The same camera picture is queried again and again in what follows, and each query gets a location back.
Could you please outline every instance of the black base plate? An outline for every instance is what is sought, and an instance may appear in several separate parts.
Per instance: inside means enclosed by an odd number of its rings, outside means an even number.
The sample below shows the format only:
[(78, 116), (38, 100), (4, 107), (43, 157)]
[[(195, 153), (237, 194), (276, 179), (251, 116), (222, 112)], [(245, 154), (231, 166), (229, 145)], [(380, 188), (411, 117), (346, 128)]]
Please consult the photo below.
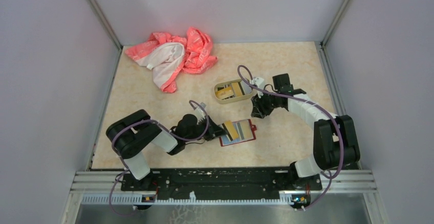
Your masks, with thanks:
[[(157, 185), (160, 200), (190, 199), (192, 191), (198, 200), (279, 199), (279, 191), (305, 189), (292, 185), (288, 170), (289, 167), (151, 169), (140, 181), (126, 174), (121, 190), (153, 191)], [(306, 179), (311, 190), (322, 189), (317, 180), (319, 175)]]

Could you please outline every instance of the red cloth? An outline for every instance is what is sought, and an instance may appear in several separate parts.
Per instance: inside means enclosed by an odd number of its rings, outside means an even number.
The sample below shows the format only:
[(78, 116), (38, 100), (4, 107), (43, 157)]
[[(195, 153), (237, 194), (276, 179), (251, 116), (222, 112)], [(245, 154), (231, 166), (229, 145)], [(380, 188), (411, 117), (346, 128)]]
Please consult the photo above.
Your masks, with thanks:
[(181, 70), (190, 74), (202, 74), (217, 63), (217, 57), (210, 55), (213, 45), (211, 37), (193, 27), (188, 28), (187, 38), (164, 32), (151, 33), (146, 42), (129, 48), (125, 53), (134, 61), (138, 61), (167, 42), (179, 42), (184, 45), (185, 56), (169, 80), (160, 87), (163, 92), (176, 91), (175, 78)]

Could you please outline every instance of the towel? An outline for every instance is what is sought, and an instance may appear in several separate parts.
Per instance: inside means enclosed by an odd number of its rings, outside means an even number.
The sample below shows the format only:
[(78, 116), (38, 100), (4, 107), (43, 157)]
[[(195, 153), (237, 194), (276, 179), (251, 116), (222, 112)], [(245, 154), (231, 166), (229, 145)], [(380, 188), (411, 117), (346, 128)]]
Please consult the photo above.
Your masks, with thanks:
[(153, 81), (161, 91), (173, 93), (177, 90), (175, 79), (180, 71), (202, 74), (217, 63), (217, 57), (210, 55), (212, 45), (207, 34), (190, 27), (187, 38), (154, 32), (146, 42), (125, 53), (137, 64), (153, 70)]

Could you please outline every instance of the white wall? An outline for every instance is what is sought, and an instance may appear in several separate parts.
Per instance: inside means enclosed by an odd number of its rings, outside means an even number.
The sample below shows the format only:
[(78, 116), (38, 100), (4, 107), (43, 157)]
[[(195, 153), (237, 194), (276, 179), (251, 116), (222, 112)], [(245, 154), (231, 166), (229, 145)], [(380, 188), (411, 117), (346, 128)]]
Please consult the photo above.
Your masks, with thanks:
[(343, 0), (97, 0), (123, 45), (153, 31), (215, 42), (322, 40)]
[(86, 0), (0, 4), (0, 223), (59, 223), (117, 50)]
[(434, 0), (354, 0), (328, 46), (391, 223), (434, 214)]

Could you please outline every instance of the table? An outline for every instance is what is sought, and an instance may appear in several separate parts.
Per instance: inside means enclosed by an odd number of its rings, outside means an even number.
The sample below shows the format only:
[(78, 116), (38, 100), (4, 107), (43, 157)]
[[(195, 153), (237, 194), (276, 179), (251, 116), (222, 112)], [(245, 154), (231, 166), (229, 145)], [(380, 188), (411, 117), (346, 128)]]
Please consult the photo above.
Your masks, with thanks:
[[(161, 92), (152, 81), (151, 71), (125, 55), (127, 48), (119, 60), (93, 169), (123, 167), (105, 131), (139, 109), (168, 128), (192, 112), (188, 100), (206, 103), (208, 114), (217, 124), (250, 118), (250, 99), (222, 105), (212, 96), (215, 84), (238, 79), (239, 64), (246, 65), (253, 76), (263, 77), (267, 83), (272, 83), (274, 75), (288, 73), (294, 88), (302, 88), (313, 101), (334, 112), (314, 42), (215, 44), (212, 55), (218, 57), (218, 63), (201, 75), (181, 73), (176, 79), (178, 90), (173, 94)], [(221, 147), (219, 139), (214, 139), (203, 145), (187, 145), (174, 156), (149, 144), (142, 152), (152, 168), (288, 166), (312, 153), (313, 131), (299, 117), (278, 108), (264, 119), (251, 119), (257, 127), (255, 141)]]

